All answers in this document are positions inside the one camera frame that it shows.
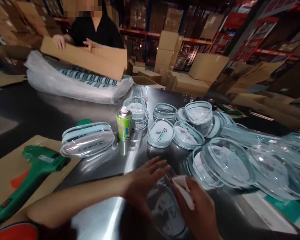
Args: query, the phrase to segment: hand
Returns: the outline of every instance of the hand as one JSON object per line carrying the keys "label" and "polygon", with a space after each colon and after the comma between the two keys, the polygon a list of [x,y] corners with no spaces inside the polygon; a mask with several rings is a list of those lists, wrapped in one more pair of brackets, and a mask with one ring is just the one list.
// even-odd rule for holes
{"label": "hand", "polygon": [[195,204],[194,211],[189,209],[177,187],[174,184],[172,187],[187,226],[198,240],[220,239],[213,200],[192,176],[187,176],[186,182]]}
{"label": "hand", "polygon": [[66,48],[66,41],[64,39],[63,35],[56,34],[52,38],[54,44],[56,45],[57,48],[59,49],[65,49]]}
{"label": "hand", "polygon": [[126,182],[126,187],[121,197],[131,206],[137,208],[148,219],[151,219],[151,211],[146,202],[148,192],[170,170],[170,166],[166,166],[166,160],[158,160],[159,157],[155,157],[135,171],[122,176]]}
{"label": "hand", "polygon": [[98,48],[99,47],[98,43],[96,43],[94,41],[91,41],[89,38],[86,38],[86,39],[87,39],[86,41],[83,41],[83,44],[88,45],[89,52],[92,51],[92,48]]}

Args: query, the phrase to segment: black shirt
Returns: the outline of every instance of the black shirt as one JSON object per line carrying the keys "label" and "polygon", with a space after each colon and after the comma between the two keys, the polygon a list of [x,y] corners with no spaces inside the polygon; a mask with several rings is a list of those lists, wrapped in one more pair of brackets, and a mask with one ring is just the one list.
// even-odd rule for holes
{"label": "black shirt", "polygon": [[106,14],[102,14],[97,32],[91,17],[77,17],[71,26],[69,35],[72,37],[74,45],[78,47],[84,47],[83,41],[89,38],[102,45],[124,48],[117,26]]}

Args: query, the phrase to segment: green spray can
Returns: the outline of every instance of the green spray can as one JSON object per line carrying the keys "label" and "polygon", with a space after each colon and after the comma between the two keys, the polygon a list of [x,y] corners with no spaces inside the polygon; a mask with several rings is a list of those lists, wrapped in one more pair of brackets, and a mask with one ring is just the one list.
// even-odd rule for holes
{"label": "green spray can", "polygon": [[117,112],[117,125],[120,141],[125,142],[131,133],[132,112],[123,106]]}

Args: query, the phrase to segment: green cap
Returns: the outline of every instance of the green cap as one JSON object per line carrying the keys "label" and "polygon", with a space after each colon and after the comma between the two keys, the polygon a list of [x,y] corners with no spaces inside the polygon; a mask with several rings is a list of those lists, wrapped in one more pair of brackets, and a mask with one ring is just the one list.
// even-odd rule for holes
{"label": "green cap", "polygon": [[89,124],[92,123],[92,121],[90,119],[82,119],[79,122],[77,122],[77,126],[81,126],[81,125],[85,125],[85,124]]}

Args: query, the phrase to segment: white cloth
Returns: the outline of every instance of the white cloth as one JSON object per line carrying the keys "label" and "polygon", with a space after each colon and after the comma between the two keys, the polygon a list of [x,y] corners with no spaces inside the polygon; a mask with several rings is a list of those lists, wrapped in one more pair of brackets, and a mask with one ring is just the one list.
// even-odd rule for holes
{"label": "white cloth", "polygon": [[183,196],[183,198],[186,201],[190,210],[193,211],[195,208],[195,205],[194,205],[193,199],[190,195],[190,189],[186,182],[186,176],[185,175],[177,176],[172,179],[172,182],[177,187],[177,189],[179,190],[181,195]]}

